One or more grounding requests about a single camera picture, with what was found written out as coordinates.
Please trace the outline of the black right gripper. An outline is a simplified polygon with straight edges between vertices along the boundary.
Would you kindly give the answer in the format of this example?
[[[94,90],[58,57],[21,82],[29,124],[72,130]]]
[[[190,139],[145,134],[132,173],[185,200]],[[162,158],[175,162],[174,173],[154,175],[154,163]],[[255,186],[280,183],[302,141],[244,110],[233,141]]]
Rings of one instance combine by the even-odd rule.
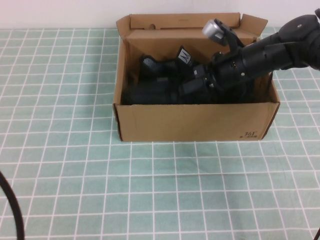
[[[183,82],[178,87],[180,97],[204,96],[209,97],[209,87],[219,93],[231,93],[235,90],[234,71],[237,65],[234,63],[238,51],[222,53],[218,51],[213,54],[209,64],[198,64],[193,68],[195,79]]]

